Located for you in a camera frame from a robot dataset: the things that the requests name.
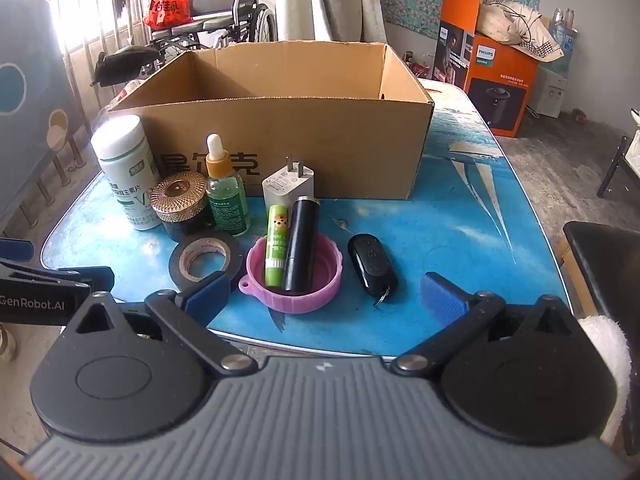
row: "orange box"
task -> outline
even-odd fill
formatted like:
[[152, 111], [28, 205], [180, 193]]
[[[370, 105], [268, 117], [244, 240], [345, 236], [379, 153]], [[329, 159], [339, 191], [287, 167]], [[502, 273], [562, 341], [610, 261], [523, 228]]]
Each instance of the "orange box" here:
[[476, 32], [481, 1], [442, 1], [433, 79], [462, 88], [495, 135], [515, 137], [538, 61]]

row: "table surface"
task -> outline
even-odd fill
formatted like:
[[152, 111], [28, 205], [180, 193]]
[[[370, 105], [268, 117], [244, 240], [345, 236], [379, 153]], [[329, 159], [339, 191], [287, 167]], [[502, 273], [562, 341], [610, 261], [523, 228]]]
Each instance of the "table surface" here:
[[[239, 291], [210, 328], [229, 339], [284, 350], [395, 356], [440, 326], [420, 303], [420, 279], [434, 270], [468, 292], [491, 290], [508, 303], [541, 294], [567, 302], [548, 240], [513, 169], [466, 94], [423, 80], [435, 101], [411, 200], [321, 200], [320, 231], [344, 256], [342, 285], [331, 303], [286, 315], [283, 330], [268, 309]], [[252, 227], [239, 238], [245, 252], [266, 233], [264, 201], [250, 198]], [[373, 307], [347, 256], [356, 233], [371, 233], [390, 255], [401, 286]], [[110, 266], [113, 295], [143, 301], [176, 289], [168, 259], [176, 243], [162, 226], [135, 231], [99, 174], [49, 235], [44, 267]]]

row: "white power adapter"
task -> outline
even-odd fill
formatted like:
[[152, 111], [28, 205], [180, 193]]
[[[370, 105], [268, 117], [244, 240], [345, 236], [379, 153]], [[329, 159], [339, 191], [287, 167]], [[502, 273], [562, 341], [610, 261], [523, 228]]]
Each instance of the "white power adapter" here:
[[293, 162], [288, 156], [284, 168], [262, 181], [262, 192], [267, 215], [272, 205], [283, 205], [291, 211], [299, 196], [314, 196], [314, 172], [302, 160]]

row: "red plastic bag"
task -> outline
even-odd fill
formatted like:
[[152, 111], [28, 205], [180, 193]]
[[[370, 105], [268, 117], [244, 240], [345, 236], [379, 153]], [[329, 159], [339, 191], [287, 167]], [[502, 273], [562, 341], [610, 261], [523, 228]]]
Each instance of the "red plastic bag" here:
[[175, 27], [191, 21], [189, 0], [151, 0], [145, 23], [153, 30]]

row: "cardboard box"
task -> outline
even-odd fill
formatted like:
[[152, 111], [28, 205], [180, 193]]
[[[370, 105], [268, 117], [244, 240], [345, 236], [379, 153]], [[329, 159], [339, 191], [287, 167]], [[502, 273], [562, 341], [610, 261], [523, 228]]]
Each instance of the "cardboard box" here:
[[495, 135], [515, 137], [538, 61], [476, 32], [481, 1], [442, 1], [433, 79], [462, 88]]
[[142, 118], [166, 174], [206, 174], [217, 133], [249, 195], [292, 155], [318, 197], [405, 199], [433, 101], [388, 45], [285, 41], [185, 52], [114, 110]]

